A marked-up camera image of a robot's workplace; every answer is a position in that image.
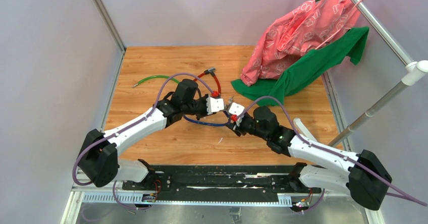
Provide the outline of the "green cable lock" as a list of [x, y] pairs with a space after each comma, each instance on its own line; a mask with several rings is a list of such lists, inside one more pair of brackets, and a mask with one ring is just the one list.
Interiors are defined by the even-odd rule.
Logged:
[[139, 86], [140, 84], [143, 84], [143, 83], [145, 83], [145, 82], [147, 82], [149, 80], [153, 80], [153, 79], [168, 79], [168, 78], [169, 78], [169, 76], [166, 76], [166, 75], [153, 75], [153, 76], [149, 76], [149, 77], [146, 77], [146, 78], [143, 78], [143, 79], [139, 80], [137, 83], [135, 83], [132, 86], [132, 88], [135, 88], [135, 87]]

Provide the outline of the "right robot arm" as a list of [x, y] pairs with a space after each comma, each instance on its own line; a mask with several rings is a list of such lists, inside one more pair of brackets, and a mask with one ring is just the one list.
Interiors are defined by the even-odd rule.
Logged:
[[305, 188], [322, 188], [349, 195], [356, 203], [370, 210], [379, 210], [392, 177], [371, 151], [344, 151], [312, 141], [294, 130], [281, 126], [277, 116], [266, 106], [253, 114], [244, 106], [231, 104], [229, 128], [238, 136], [250, 134], [264, 140], [277, 154], [310, 161], [295, 165], [288, 185], [294, 192]]

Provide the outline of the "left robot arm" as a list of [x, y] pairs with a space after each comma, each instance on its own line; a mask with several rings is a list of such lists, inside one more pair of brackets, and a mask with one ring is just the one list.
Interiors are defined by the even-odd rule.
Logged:
[[100, 188], [112, 181], [132, 181], [142, 190], [151, 189], [155, 178], [150, 165], [143, 160], [120, 160], [119, 156], [141, 139], [181, 120], [183, 115], [207, 116], [208, 98], [208, 94], [201, 95], [195, 81], [184, 79], [175, 91], [164, 98], [157, 97], [144, 114], [106, 132], [89, 131], [73, 165], [75, 184]]

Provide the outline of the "silver key with ring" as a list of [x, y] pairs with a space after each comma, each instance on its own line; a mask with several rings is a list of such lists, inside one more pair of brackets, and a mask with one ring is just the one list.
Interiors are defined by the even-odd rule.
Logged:
[[234, 96], [231, 96], [224, 106], [225, 111], [229, 111], [229, 108], [231, 107], [233, 102], [234, 102]]

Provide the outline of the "blue cable lock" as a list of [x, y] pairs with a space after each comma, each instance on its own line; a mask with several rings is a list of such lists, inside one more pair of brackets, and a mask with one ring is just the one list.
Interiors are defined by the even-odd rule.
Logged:
[[224, 114], [225, 114], [225, 116], [228, 119], [226, 123], [207, 123], [207, 122], [202, 122], [202, 121], [199, 121], [199, 120], [190, 119], [186, 115], [183, 115], [183, 118], [185, 120], [187, 120], [188, 122], [191, 122], [191, 123], [194, 123], [194, 124], [198, 124], [198, 125], [212, 126], [212, 127], [225, 127], [225, 126], [227, 126], [228, 124], [231, 123], [231, 117], [230, 117], [230, 115], [226, 111], [224, 111]]

